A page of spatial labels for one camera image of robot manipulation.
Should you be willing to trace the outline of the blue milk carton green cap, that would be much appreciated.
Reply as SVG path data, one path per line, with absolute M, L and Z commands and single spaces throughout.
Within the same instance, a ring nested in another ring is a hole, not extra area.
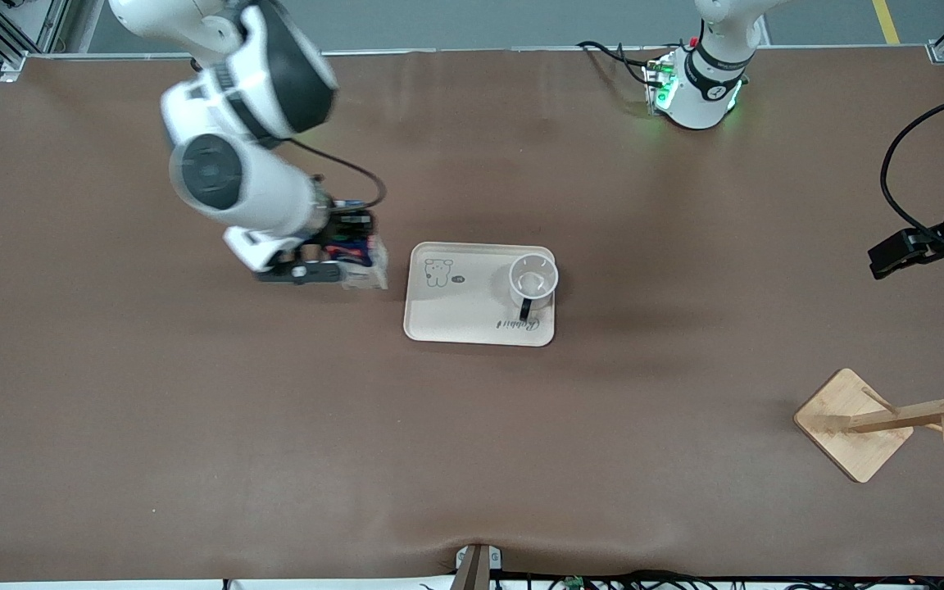
M 371 235 L 353 240 L 334 240 L 324 247 L 330 261 L 340 262 L 344 272 L 341 285 L 345 290 L 386 290 L 388 288 L 389 256 L 382 239 L 381 265 L 366 265 L 366 239 Z

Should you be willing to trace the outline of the white smiley cup black handle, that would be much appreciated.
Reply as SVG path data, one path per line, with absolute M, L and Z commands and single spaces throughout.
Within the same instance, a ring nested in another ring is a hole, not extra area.
M 518 321 L 529 322 L 535 312 L 551 305 L 559 283 L 558 266 L 543 254 L 525 254 L 513 261 L 508 270 L 508 283 Z

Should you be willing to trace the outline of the cream tray with bear print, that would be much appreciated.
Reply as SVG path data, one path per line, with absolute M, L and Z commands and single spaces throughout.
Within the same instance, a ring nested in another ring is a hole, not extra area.
M 406 335 L 415 341 L 544 347 L 556 331 L 556 293 L 551 305 L 520 322 L 508 283 L 512 262 L 531 253 L 556 262 L 540 246 L 420 243 L 410 254 Z

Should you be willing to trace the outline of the wooden mug stand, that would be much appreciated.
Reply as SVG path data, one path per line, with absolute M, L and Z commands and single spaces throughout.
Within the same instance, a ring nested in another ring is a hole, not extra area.
M 843 367 L 798 408 L 793 421 L 847 478 L 865 484 L 915 430 L 939 433 L 944 443 L 944 396 L 896 406 Z

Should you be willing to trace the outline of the brown table cover sheet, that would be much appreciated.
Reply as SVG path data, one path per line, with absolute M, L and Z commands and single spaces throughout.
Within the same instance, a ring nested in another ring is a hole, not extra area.
M 921 48 L 765 49 L 722 126 L 577 50 L 331 59 L 390 287 L 260 284 L 167 172 L 181 61 L 0 85 L 0 580 L 944 575 L 944 444 L 868 484 L 793 423 L 843 367 L 944 393 L 944 262 L 876 281 Z M 415 341 L 420 243 L 547 247 L 544 347 Z

